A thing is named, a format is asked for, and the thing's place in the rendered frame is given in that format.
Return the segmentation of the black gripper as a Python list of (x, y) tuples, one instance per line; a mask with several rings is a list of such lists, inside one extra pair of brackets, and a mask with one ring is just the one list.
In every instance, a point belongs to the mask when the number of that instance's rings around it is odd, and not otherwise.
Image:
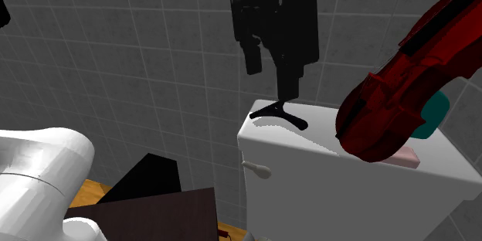
[(320, 58), (317, 0), (280, 0), (280, 7), (279, 0), (230, 0), (230, 7), (248, 75), (262, 72), (259, 44), (266, 36), (266, 21), (278, 9), (270, 49), (277, 69), (277, 96), (298, 98), (304, 67)]

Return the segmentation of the black boomerang-shaped object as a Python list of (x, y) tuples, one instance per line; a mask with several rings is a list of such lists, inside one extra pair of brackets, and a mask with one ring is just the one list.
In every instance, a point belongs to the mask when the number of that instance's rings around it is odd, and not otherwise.
[(284, 109), (285, 102), (284, 101), (277, 101), (271, 105), (265, 106), (257, 111), (254, 111), (249, 114), (250, 119), (254, 119), (257, 117), (278, 117), (282, 118), (292, 125), (297, 127), (299, 130), (304, 131), (308, 128), (308, 122), (305, 120), (296, 117), (292, 114), (287, 113)]

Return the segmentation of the red violin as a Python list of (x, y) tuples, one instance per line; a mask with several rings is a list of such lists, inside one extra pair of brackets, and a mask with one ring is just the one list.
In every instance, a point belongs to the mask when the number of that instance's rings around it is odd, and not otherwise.
[(335, 137), (363, 161), (395, 154), (425, 124), (427, 101), (457, 77), (482, 67), (482, 0), (439, 0), (338, 109)]

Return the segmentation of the white toilet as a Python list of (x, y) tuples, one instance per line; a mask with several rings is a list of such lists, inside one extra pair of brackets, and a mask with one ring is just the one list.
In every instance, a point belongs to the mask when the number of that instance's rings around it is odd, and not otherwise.
[(368, 163), (335, 136), (337, 110), (287, 103), (308, 124), (247, 117), (243, 155), (247, 229), (271, 241), (423, 241), (461, 202), (482, 193), (482, 175), (440, 132), (408, 140), (416, 168)]

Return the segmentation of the pink soap bar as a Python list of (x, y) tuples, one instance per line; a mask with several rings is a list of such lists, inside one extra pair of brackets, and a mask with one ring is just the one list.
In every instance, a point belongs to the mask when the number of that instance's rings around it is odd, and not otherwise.
[(420, 160), (411, 147), (403, 146), (382, 163), (415, 169), (418, 168)]

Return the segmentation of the teal rounded object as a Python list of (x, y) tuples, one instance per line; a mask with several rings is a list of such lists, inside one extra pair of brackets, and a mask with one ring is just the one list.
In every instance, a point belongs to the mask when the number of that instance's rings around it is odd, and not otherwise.
[(421, 117), (426, 123), (417, 127), (411, 137), (415, 139), (427, 139), (430, 137), (438, 128), (449, 109), (449, 99), (443, 92), (437, 91), (426, 102), (421, 111)]

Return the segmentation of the black box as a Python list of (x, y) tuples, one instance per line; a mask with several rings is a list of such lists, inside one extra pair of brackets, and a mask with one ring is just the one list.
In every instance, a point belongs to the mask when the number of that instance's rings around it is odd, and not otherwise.
[(97, 204), (182, 190), (177, 161), (147, 153)]

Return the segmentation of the dark brown robot stand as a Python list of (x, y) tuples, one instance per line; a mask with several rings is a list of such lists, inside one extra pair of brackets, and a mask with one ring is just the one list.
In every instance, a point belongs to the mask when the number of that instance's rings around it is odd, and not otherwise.
[(219, 241), (213, 188), (70, 208), (65, 217), (92, 219), (108, 241)]

